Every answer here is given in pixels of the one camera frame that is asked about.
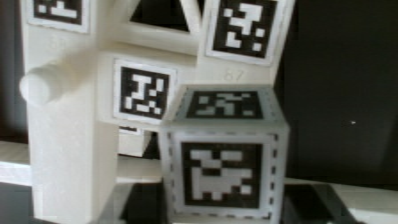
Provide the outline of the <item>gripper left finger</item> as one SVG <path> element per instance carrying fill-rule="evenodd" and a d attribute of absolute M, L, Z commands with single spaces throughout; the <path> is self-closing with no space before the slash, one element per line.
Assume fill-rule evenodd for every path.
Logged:
<path fill-rule="evenodd" d="M 100 218 L 89 224 L 162 224 L 162 184 L 118 184 Z"/>

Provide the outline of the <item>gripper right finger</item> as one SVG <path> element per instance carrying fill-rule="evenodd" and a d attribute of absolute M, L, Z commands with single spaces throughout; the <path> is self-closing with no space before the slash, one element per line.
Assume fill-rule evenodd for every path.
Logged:
<path fill-rule="evenodd" d="M 285 186 L 283 224 L 358 224 L 328 184 Z"/>

